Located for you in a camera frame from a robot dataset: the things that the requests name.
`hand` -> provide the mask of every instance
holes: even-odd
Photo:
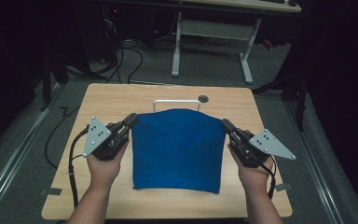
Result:
[[[89,185],[91,188],[110,190],[113,181],[115,181],[120,172],[121,159],[124,156],[128,143],[129,142],[121,148],[111,161],[100,161],[92,154],[87,157],[89,172],[91,174],[91,182]]]
[[[228,148],[234,161],[238,165],[238,175],[246,193],[267,193],[269,173],[260,166],[257,168],[243,166],[240,158],[238,158],[237,154],[231,149],[230,145],[228,145]],[[273,165],[272,158],[268,158],[264,162],[264,165],[271,169]]]

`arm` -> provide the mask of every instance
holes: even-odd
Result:
[[[127,144],[111,161],[99,161],[92,154],[87,157],[91,181],[68,223],[104,223],[109,194],[113,182],[120,172],[120,162]]]
[[[238,164],[238,174],[243,188],[245,189],[246,205],[250,223],[283,223],[267,194],[267,180],[269,179],[269,173],[261,167],[248,168],[243,166],[237,154],[231,149],[230,152],[235,162]],[[268,158],[264,164],[271,169],[272,158]]]

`blue cloth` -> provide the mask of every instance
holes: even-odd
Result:
[[[132,127],[135,189],[220,190],[222,120],[189,109],[138,114]]]

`gray floor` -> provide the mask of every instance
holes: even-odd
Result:
[[[159,42],[159,44],[167,45],[170,42]],[[238,53],[243,46],[241,42],[228,45],[185,43],[182,51],[181,74],[175,78],[171,77],[173,46],[156,45],[151,48],[136,42],[126,42],[125,46],[141,52],[143,56],[142,65],[132,75],[131,83],[153,82],[250,89],[272,81],[290,49],[289,45],[271,50],[255,45],[249,57],[254,83],[247,85],[238,58]],[[141,57],[130,49],[125,49],[123,52],[123,64],[119,71],[121,82],[126,83],[129,74],[141,61]],[[99,67],[101,65],[93,63],[93,69]],[[87,86],[92,82],[97,81],[72,76],[66,86],[60,86],[54,91],[56,97],[48,111],[44,113],[39,111],[43,100],[41,86],[37,86],[36,98],[2,135],[0,176],[3,171],[11,168],[7,164],[10,164],[13,158],[22,158],[22,160],[19,162],[18,170],[12,169],[14,178],[9,179],[5,185],[0,185],[4,192],[0,197],[0,223],[57,223],[57,220],[45,220],[41,217],[41,210],[46,200],[43,192],[50,186],[55,174],[55,169],[45,159],[45,146],[56,125],[65,118],[63,107],[71,111],[79,106]],[[119,82],[117,75],[111,82]],[[307,98],[304,116],[305,132],[302,133],[293,123],[293,103],[282,102],[279,93],[279,91],[267,91],[256,95],[255,100],[265,127],[275,133],[297,155],[295,161],[277,159],[284,183],[292,187],[287,192],[293,206],[293,214],[284,218],[284,222],[358,223],[356,194],[325,139],[310,98]],[[75,119],[76,112],[67,117],[51,137],[48,144],[48,157],[54,164],[58,164],[61,159]],[[40,126],[36,127],[37,132],[32,133],[33,139],[29,146],[22,147],[24,137],[32,130],[36,120],[41,120]]]

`desk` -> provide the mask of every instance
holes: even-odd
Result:
[[[92,116],[102,123],[123,120],[130,113],[153,112],[153,102],[157,99],[183,100],[198,99],[200,95],[209,97],[200,111],[218,119],[229,119],[237,127],[253,133],[264,127],[252,92],[245,88],[149,86],[149,85],[89,85],[76,122],[69,136],[62,160],[54,177],[52,188],[62,189],[61,195],[49,195],[43,207],[45,219],[67,219],[73,212],[72,191],[68,178],[68,156],[70,146],[77,134],[90,123]],[[196,105],[158,105],[157,111]],[[74,155],[82,154],[86,136],[81,138]],[[74,160],[75,177],[79,198],[90,183],[87,161]],[[218,218],[247,217],[245,194],[238,178],[238,167],[225,147],[222,163],[221,191],[219,194],[186,189],[133,189],[132,184],[132,145],[126,150],[121,163],[121,171],[112,187],[107,218]],[[277,184],[282,183],[279,171]],[[274,193],[273,202],[282,217],[292,214],[292,207],[285,191]]]
[[[258,0],[181,0],[180,4],[185,3],[202,3],[209,5],[218,5],[226,7],[249,7],[260,10],[274,10],[280,12],[301,11],[300,6],[290,7],[286,1],[284,4],[270,3]],[[182,20],[182,13],[178,13],[176,29],[176,46],[172,61],[172,76],[179,76],[180,68],[180,41],[181,35],[200,35],[217,38],[227,38],[246,41],[246,47],[243,53],[240,53],[240,62],[245,81],[248,84],[253,83],[252,74],[249,69],[248,56],[260,25],[261,19],[256,19],[254,25],[237,25],[220,22]]]

